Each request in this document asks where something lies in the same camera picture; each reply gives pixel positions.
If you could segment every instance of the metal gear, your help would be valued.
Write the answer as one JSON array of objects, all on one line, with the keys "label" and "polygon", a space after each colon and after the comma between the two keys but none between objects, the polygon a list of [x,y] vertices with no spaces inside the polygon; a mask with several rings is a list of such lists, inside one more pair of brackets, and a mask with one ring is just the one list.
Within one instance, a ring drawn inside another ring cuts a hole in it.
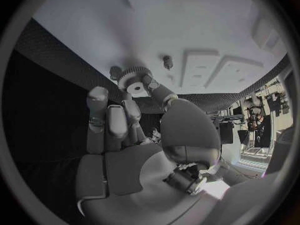
[{"label": "metal gear", "polygon": [[124,70],[117,81],[118,88],[130,94],[144,91],[142,79],[145,75],[152,75],[151,71],[143,66],[133,66]]}]

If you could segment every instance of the black mesh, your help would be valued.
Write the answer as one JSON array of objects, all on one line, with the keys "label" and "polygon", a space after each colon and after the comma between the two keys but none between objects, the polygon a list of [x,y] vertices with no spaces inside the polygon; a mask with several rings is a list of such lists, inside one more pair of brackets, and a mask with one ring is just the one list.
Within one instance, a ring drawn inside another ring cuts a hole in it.
[{"label": "black mesh", "polygon": [[[102,86],[108,89],[110,100],[116,103],[120,103],[122,100],[121,92],[112,81],[67,48],[33,19],[20,36],[15,49],[45,69],[86,90]],[[289,63],[286,55],[264,77],[240,93],[184,94],[179,97],[195,103],[206,112],[224,110],[276,77]],[[163,112],[150,97],[141,97],[135,100],[142,113],[160,114]]]}]

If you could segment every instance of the gear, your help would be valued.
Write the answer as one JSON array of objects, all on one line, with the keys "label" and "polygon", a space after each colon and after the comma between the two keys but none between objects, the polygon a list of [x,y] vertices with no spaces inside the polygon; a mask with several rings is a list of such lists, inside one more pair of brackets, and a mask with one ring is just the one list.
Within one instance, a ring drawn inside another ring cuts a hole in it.
[{"label": "gear", "polygon": [[152,75],[151,71],[143,66],[133,66],[124,70],[117,81],[118,88],[130,94],[144,91],[142,79],[145,75]]}]

